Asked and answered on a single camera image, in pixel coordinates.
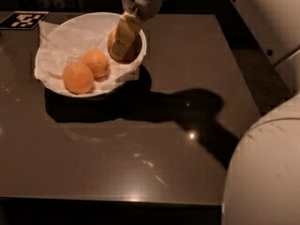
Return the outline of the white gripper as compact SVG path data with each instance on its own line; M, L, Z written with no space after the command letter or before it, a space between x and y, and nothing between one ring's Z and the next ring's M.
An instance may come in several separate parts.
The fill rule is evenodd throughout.
M142 22L155 17L165 0L122 0L125 11L119 18L112 42L112 56L122 59L142 29Z

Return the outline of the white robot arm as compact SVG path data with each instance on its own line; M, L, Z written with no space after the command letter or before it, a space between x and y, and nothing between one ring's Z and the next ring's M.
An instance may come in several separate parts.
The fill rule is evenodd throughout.
M292 93L238 144L227 173L221 225L299 225L300 0L231 0Z

